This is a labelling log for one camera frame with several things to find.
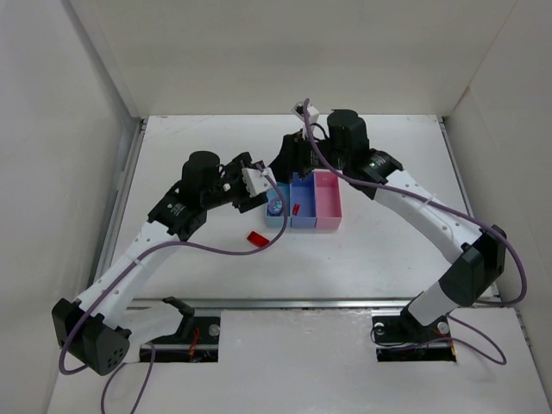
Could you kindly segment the purple flower top lego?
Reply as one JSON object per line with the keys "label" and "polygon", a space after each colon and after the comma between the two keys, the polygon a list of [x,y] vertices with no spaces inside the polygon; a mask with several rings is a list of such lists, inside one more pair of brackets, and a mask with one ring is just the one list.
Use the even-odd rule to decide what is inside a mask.
{"label": "purple flower top lego", "polygon": [[268,202],[267,215],[271,217],[283,216],[285,212],[285,201],[281,198],[273,198]]}

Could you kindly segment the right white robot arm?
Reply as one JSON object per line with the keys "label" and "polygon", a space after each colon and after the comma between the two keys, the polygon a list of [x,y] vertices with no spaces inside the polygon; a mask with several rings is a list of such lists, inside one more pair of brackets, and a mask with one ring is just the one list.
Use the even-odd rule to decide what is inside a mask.
{"label": "right white robot arm", "polygon": [[459,307],[469,307],[503,273],[506,237],[497,226],[477,224],[433,198],[390,154],[371,147],[367,125],[354,110],[333,110],[328,131],[315,138],[319,113],[309,103],[292,110],[301,131],[285,135],[270,167],[289,183],[315,169],[327,169],[374,202],[395,212],[426,237],[449,262],[444,275],[393,318],[409,342],[420,341],[430,326]]}

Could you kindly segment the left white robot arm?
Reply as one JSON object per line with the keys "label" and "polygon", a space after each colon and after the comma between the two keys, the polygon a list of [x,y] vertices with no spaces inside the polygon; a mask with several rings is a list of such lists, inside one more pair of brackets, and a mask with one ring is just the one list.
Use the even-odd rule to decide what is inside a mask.
{"label": "left white robot arm", "polygon": [[241,153],[224,165],[210,151],[192,153],[180,179],[147,214],[146,221],[121,257],[74,300],[60,299],[52,309],[61,348],[59,370],[70,354],[104,376],[139,358],[144,342],[181,331],[193,309],[167,298],[145,315],[126,317],[130,303],[178,247],[183,247],[207,220],[209,210],[231,204],[241,213],[267,202],[275,185],[272,170]]}

